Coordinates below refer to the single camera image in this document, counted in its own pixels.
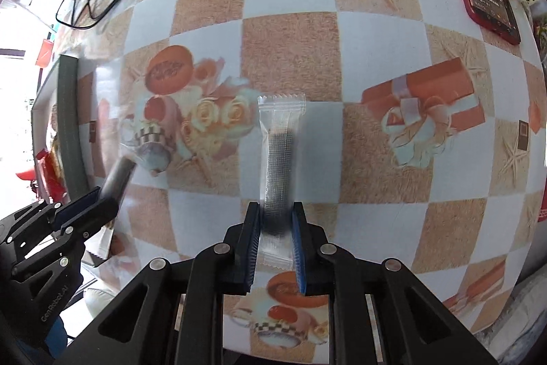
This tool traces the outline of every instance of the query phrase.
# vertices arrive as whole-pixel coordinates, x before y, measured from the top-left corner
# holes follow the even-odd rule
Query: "printed ribbon bow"
[[[389,135],[389,145],[399,166],[426,168],[431,158],[442,153],[456,130],[451,116],[478,105],[474,94],[446,104],[433,96],[426,100],[412,97],[406,76],[392,81],[392,93],[399,100],[382,118],[382,130]]]

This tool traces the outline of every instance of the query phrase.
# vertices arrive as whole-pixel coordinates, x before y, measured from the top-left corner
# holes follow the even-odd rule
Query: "tablecloth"
[[[358,258],[399,258],[471,331],[491,324],[546,176],[542,66],[510,2],[519,46],[474,23],[462,0],[122,0],[91,30],[61,28],[55,52],[80,58],[90,184],[121,146],[158,143],[100,277],[120,288],[154,257],[220,241],[259,198],[256,97],[304,93],[295,199],[308,221]],[[279,273],[260,267],[250,295],[226,300],[225,347],[327,363],[324,302],[302,303]],[[288,296],[272,291],[280,282]],[[259,340],[276,320],[293,333],[283,349]]]

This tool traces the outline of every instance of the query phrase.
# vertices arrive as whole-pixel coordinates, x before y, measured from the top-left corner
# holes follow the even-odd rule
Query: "transparent plastic wrapper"
[[[294,266],[292,208],[294,166],[300,117],[306,111],[302,95],[258,98],[262,129],[262,232],[258,255],[275,268]]]

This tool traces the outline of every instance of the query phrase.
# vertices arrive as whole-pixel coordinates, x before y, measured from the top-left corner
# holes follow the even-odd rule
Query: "screw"
[[[230,252],[230,245],[227,243],[219,243],[214,245],[214,251],[217,254],[228,254]]]
[[[332,256],[336,252],[336,246],[331,245],[330,243],[325,243],[319,248],[323,254],[326,256]]]
[[[386,261],[386,269],[388,271],[397,272],[401,269],[401,262],[395,258],[390,258]]]
[[[160,269],[165,268],[166,261],[163,258],[155,258],[150,262],[150,269],[153,269],[154,271],[159,271]]]

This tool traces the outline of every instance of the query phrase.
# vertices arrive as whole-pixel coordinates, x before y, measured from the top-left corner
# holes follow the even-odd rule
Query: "red bag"
[[[66,192],[66,189],[62,185],[62,181],[55,173],[55,168],[51,157],[52,155],[47,151],[47,149],[40,150],[40,152],[36,155],[40,169],[40,176],[42,177],[42,183],[45,190],[55,203],[59,203],[62,201],[63,194]]]

